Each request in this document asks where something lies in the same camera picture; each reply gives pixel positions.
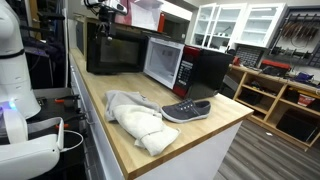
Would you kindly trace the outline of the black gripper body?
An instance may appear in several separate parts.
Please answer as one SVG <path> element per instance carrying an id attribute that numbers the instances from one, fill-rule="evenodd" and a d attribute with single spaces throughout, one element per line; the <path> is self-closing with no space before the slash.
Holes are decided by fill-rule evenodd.
<path id="1" fill-rule="evenodd" d="M 113 39 L 116 34 L 114 26 L 115 12 L 107 7 L 102 7 L 99 10 L 100 24 L 98 31 L 104 33 L 109 41 Z"/>

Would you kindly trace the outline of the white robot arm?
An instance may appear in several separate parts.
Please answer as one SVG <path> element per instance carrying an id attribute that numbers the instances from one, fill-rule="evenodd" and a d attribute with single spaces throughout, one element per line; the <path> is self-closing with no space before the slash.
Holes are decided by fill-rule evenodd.
<path id="1" fill-rule="evenodd" d="M 51 170 L 64 146 L 64 121 L 60 117 L 28 124 L 41 107 L 31 87 L 20 21 L 10 5 L 0 1 L 1 134 L 8 143 L 0 147 L 2 180 L 30 180 Z"/>

